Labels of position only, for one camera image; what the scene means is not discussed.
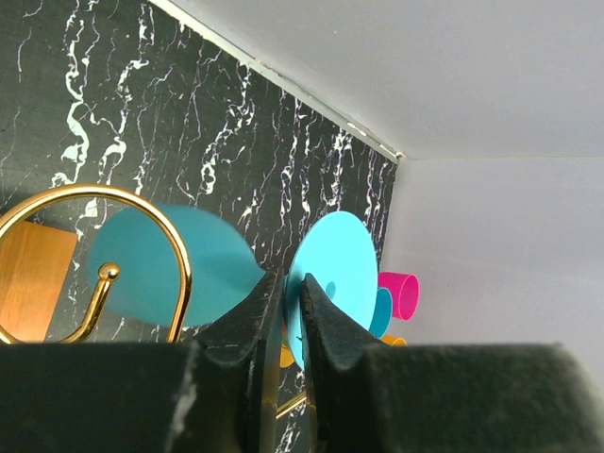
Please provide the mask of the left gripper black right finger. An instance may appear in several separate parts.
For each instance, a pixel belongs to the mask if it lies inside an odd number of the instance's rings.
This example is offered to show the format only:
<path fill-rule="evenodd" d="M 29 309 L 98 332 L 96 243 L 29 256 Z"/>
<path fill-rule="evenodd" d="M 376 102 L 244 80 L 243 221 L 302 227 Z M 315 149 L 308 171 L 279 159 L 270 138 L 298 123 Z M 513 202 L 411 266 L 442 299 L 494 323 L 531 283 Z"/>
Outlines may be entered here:
<path fill-rule="evenodd" d="M 603 398 L 560 344 L 390 346 L 300 288 L 314 452 L 599 452 Z"/>

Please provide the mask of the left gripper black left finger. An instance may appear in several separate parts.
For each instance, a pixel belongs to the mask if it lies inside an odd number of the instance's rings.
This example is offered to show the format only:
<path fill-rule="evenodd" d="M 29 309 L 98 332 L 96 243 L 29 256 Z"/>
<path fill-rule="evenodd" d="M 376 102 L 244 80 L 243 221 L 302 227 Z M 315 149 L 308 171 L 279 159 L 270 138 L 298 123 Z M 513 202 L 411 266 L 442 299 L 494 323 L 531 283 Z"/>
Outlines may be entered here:
<path fill-rule="evenodd" d="M 1 349 L 5 452 L 271 452 L 283 276 L 180 343 Z"/>

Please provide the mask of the orange glass yellow base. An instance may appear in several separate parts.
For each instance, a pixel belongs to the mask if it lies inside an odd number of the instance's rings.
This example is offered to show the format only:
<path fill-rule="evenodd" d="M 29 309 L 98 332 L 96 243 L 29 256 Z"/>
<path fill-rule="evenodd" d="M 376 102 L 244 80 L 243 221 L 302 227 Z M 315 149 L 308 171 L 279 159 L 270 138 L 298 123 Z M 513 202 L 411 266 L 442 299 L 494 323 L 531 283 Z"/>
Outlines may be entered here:
<path fill-rule="evenodd" d="M 407 342 L 405 339 L 401 338 L 401 337 L 396 337 L 393 335 L 388 335 L 385 334 L 382 338 L 381 341 L 383 341 L 385 344 L 388 344 L 390 346 L 395 346 L 395 347 L 403 347 L 407 345 Z"/>
<path fill-rule="evenodd" d="M 288 368 L 294 363 L 294 356 L 290 348 L 286 345 L 282 345 L 280 348 L 279 366 L 281 368 Z"/>

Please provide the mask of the blue wine glass front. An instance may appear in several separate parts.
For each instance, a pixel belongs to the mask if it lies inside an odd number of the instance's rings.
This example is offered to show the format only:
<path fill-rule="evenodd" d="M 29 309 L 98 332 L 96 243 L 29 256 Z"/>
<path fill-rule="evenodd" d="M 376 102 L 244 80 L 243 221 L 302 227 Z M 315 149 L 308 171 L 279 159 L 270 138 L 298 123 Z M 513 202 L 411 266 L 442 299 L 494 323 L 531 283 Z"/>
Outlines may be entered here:
<path fill-rule="evenodd" d="M 376 303 L 369 332 L 381 339 L 391 324 L 393 315 L 393 297 L 387 288 L 378 287 Z"/>

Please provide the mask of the magenta wine glass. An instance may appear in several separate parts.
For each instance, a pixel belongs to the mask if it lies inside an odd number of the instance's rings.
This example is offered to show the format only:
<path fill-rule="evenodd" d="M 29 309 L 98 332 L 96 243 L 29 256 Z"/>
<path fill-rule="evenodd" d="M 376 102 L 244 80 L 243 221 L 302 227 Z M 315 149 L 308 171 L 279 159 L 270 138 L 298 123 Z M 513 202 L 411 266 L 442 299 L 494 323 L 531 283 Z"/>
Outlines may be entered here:
<path fill-rule="evenodd" d="M 387 289 L 393 300 L 393 317 L 410 321 L 419 305 L 421 287 L 417 276 L 380 272 L 378 286 Z"/>

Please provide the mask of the teal wine glass back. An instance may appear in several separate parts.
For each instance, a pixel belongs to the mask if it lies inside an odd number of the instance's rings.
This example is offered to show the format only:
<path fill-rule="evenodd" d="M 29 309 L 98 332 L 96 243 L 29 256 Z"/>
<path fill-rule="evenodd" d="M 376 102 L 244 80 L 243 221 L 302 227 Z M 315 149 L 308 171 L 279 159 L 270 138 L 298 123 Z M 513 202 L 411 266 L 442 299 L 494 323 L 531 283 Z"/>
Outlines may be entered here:
<path fill-rule="evenodd" d="M 212 323 L 242 302 L 265 272 L 237 229 L 206 210 L 161 205 L 180 233 L 193 269 L 193 290 L 185 327 Z M 174 251 L 161 229 L 146 215 L 124 208 L 103 224 L 87 262 L 90 280 L 114 262 L 120 276 L 108 310 L 149 325 L 171 324 L 179 292 Z M 378 262 L 363 222 L 347 211 L 321 217 L 304 236 L 286 273 L 285 332 L 298 366 L 304 364 L 299 289 L 313 275 L 331 302 L 363 328 L 369 328 L 378 290 Z"/>

